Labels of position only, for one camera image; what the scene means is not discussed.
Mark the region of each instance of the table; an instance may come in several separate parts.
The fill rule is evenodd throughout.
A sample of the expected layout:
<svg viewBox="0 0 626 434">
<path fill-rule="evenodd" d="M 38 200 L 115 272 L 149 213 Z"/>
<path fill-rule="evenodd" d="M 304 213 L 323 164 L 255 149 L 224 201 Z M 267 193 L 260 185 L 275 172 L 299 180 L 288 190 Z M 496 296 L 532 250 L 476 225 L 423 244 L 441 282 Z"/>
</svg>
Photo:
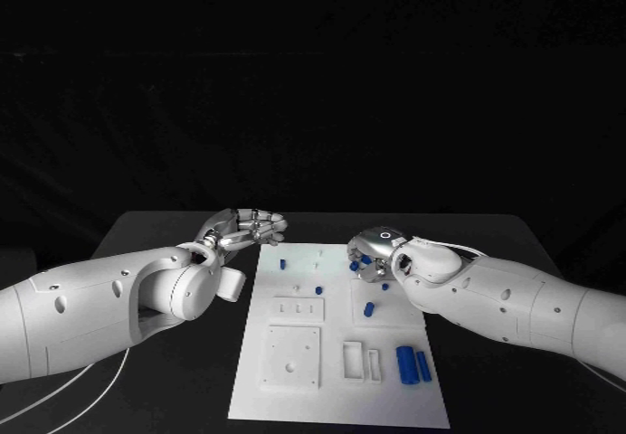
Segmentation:
<svg viewBox="0 0 626 434">
<path fill-rule="evenodd" d="M 94 258 L 190 241 L 213 212 L 127 212 Z M 286 212 L 286 241 L 345 243 L 365 228 L 388 225 L 423 238 L 467 245 L 558 275 L 524 221 L 512 215 Z M 115 386 L 62 433 L 440 432 L 352 425 L 228 420 L 228 404 L 251 300 L 258 246 L 229 263 L 248 276 L 237 304 L 215 298 L 205 315 L 156 334 L 130 350 Z M 568 357 L 482 338 L 426 315 L 443 399 L 457 432 L 622 432 L 626 395 Z M 48 432 L 91 404 L 115 374 L 123 353 L 0 432 Z M 0 392 L 0 419 L 75 375 L 10 383 Z"/>
</svg>

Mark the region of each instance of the black background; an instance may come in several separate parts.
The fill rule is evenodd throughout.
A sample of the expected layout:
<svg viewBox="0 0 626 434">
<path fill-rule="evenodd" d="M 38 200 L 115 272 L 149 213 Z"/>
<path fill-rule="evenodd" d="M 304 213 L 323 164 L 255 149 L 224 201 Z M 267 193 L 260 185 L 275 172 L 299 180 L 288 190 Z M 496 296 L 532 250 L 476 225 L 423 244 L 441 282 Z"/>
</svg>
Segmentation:
<svg viewBox="0 0 626 434">
<path fill-rule="evenodd" d="M 623 290 L 620 2 L 0 15 L 0 242 L 40 267 L 128 210 L 512 213 L 565 277 Z"/>
</svg>

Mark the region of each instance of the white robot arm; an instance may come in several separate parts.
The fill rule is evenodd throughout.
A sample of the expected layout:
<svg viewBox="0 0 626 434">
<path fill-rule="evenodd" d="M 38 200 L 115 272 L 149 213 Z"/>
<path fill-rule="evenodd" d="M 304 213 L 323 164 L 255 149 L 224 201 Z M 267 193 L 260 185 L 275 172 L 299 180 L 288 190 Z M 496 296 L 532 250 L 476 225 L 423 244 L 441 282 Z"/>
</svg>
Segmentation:
<svg viewBox="0 0 626 434">
<path fill-rule="evenodd" d="M 280 214 L 224 210 L 193 242 L 88 260 L 0 290 L 0 384 L 98 362 L 154 333 L 195 320 L 215 295 L 238 300 L 237 250 L 277 245 Z"/>
<path fill-rule="evenodd" d="M 475 259 L 449 247 L 469 250 Z M 359 277 L 389 275 L 427 313 L 479 335 L 565 354 L 626 380 L 626 297 L 580 287 L 518 262 L 414 237 L 391 228 L 348 244 Z"/>
</svg>

